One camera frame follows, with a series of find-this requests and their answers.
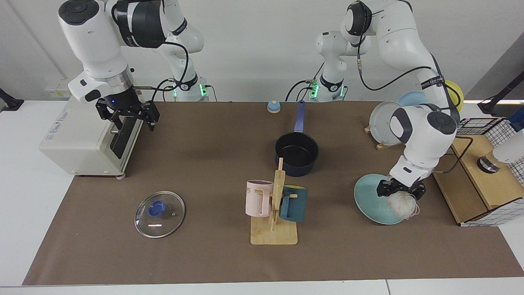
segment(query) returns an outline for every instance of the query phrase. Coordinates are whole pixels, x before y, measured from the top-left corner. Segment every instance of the saucepan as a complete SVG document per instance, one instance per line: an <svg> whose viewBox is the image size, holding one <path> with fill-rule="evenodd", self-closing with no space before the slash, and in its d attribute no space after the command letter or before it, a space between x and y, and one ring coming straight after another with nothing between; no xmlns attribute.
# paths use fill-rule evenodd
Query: saucepan
<svg viewBox="0 0 524 295"><path fill-rule="evenodd" d="M304 133L305 101L298 102L297 121L294 131L282 135L275 145L275 161L284 158L283 169L293 177L304 176L312 169L319 156L316 141Z"/></svg>

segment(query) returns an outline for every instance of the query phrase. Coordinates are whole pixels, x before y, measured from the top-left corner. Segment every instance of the brown paper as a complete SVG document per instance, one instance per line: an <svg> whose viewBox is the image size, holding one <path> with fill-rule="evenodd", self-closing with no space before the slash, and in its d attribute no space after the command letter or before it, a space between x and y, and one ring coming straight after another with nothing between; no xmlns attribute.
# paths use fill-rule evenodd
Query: brown paper
<svg viewBox="0 0 524 295"><path fill-rule="evenodd" d="M320 155L310 174L286 178L309 188L299 242L252 246L246 181L272 180L275 142L292 131L296 104L270 114L265 103L158 103L160 123L142 129L125 179L74 179L24 284L523 276L498 228L456 225L433 177L408 221L382 226L358 210L356 181L388 174L403 149L376 151L363 132L376 104L307 104L305 132ZM179 194L187 212L174 234L148 239L133 221L157 191Z"/></svg>

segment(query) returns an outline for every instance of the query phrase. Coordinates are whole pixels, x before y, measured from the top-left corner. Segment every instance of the black stand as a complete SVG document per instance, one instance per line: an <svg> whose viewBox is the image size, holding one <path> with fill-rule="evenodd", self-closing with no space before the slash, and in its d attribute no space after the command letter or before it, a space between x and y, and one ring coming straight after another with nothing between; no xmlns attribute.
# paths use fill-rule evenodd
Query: black stand
<svg viewBox="0 0 524 295"><path fill-rule="evenodd" d="M0 98L5 102L5 107L2 108L2 111L18 111L22 103L24 103L23 99L16 99L9 94L5 93L4 90L0 88Z"/></svg>
<svg viewBox="0 0 524 295"><path fill-rule="evenodd" d="M518 86L522 81L524 81L524 71L520 73L508 86L506 86L501 92L495 95L490 102L488 103L479 103L478 107L485 114L495 114L493 109L495 105L501 101L508 93L510 93L516 86Z"/></svg>

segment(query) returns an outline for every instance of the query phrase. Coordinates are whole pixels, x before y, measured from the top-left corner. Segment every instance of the mug rack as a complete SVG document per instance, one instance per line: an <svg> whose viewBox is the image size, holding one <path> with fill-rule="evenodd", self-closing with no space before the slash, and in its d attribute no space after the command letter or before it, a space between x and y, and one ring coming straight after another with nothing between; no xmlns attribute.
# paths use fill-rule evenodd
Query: mug rack
<svg viewBox="0 0 524 295"><path fill-rule="evenodd" d="M284 159L280 158L278 170L275 171L275 181L271 213L268 217L251 217L252 245L296 245L298 243L297 223L279 217L280 203L286 181L286 171L283 168Z"/></svg>

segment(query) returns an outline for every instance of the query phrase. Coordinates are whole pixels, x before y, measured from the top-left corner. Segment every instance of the dark teal mug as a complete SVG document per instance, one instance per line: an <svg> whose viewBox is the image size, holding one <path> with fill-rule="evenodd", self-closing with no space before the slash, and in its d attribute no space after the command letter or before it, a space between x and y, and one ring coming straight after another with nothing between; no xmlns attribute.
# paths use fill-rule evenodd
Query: dark teal mug
<svg viewBox="0 0 524 295"><path fill-rule="evenodd" d="M285 185L282 194L282 203L280 204L280 218L291 222L304 221L307 201L307 187Z"/></svg>

